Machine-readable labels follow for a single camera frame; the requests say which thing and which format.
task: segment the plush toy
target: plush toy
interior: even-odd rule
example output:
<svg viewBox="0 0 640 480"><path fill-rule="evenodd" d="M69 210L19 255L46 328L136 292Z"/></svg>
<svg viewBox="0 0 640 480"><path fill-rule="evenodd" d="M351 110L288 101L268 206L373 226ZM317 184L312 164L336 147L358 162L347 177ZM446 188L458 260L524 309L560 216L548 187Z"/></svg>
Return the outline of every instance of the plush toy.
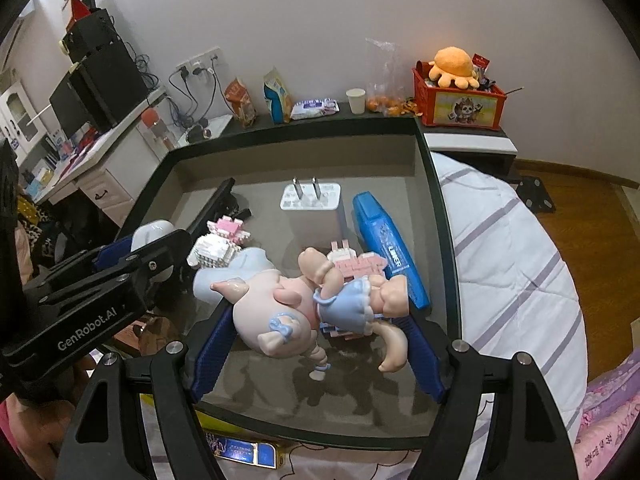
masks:
<svg viewBox="0 0 640 480"><path fill-rule="evenodd" d="M429 64L433 67L429 72L429 79L437 81L440 88L449 88L452 82L461 90L466 90L469 86L480 86L471 58L461 48L443 48Z"/></svg>

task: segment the pig figurine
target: pig figurine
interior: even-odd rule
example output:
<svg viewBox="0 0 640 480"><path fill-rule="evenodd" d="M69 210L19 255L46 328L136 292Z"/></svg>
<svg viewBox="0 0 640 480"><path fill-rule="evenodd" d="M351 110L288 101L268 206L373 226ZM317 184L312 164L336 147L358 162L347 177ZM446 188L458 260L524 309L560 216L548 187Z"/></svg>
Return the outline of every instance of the pig figurine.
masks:
<svg viewBox="0 0 640 480"><path fill-rule="evenodd" d="M286 278L277 269L258 272L244 281L234 278L210 288L234 304L234 325L247 346L273 358L309 357L316 368L310 377L322 380L330 368L324 349L318 346L320 322L344 330L378 334L386 356L378 367L395 372L407 359L407 340L385 317L409 314L406 278L386 280L370 275L345 283L340 270L324 254L308 248L298 257L299 278Z"/></svg>

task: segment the cabinet door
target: cabinet door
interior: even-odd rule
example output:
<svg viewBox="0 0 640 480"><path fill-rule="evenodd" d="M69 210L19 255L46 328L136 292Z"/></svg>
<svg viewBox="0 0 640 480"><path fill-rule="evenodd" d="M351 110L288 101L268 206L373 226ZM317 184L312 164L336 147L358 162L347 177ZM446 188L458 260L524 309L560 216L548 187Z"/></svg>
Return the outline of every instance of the cabinet door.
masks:
<svg viewBox="0 0 640 480"><path fill-rule="evenodd" d="M4 119L4 115L2 114L0 114L0 132L2 133L3 138L9 140L9 144L14 150L15 155L17 155L16 164L20 166L24 162L24 159L27 158L27 152L23 150L18 138L11 133L11 130L9 129L9 124Z"/></svg>
<svg viewBox="0 0 640 480"><path fill-rule="evenodd" d="M17 137L24 151L29 153L47 131L40 118L31 122L36 112L19 82L0 96L0 108L12 135Z"/></svg>

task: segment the blue highlighter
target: blue highlighter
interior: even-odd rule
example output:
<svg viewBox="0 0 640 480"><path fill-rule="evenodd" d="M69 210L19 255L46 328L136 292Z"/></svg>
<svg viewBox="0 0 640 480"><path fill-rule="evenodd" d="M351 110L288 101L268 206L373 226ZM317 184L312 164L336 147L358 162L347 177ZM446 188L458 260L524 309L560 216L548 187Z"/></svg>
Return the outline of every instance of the blue highlighter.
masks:
<svg viewBox="0 0 640 480"><path fill-rule="evenodd" d="M404 274L409 298L417 308L429 306L427 291L418 274L411 254L400 237L400 233L388 213L373 195L367 191L353 197L353 211L360 235L369 251L386 258L385 276L389 280L396 274Z"/></svg>

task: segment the pig ear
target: pig ear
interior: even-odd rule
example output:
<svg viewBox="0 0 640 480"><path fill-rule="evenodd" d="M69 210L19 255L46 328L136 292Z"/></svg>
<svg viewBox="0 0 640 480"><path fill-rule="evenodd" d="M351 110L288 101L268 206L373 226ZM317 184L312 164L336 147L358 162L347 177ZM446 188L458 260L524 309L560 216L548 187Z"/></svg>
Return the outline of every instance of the pig ear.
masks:
<svg viewBox="0 0 640 480"><path fill-rule="evenodd" d="M211 283L211 290L215 290L224 296L226 300L236 304L249 290L244 280L235 278L226 282Z"/></svg>
<svg viewBox="0 0 640 480"><path fill-rule="evenodd" d="M302 302L302 296L295 290L287 290L286 288L276 288L273 291L273 299L278 303L297 307Z"/></svg>

